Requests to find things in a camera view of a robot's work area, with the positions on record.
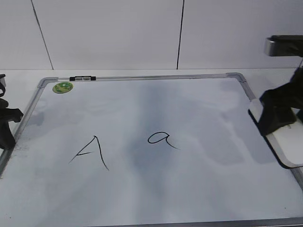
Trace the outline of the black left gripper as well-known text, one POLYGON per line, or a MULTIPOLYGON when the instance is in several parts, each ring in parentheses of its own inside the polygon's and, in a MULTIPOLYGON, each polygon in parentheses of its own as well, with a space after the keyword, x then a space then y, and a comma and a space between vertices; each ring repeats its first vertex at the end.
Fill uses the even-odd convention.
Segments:
POLYGON ((0 148, 11 149, 14 148, 16 141, 11 133, 8 122, 20 122, 23 113, 17 109, 8 108, 9 103, 0 99, 0 148))

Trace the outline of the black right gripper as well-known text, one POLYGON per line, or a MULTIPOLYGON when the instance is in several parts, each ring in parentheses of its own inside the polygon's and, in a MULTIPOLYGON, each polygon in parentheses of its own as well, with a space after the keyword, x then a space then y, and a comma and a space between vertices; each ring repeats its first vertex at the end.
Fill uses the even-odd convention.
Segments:
POLYGON ((267 136, 281 127, 296 122, 291 108, 303 108, 303 68, 298 67, 290 81, 275 89, 266 90, 259 98, 265 107, 257 124, 262 136, 267 136))

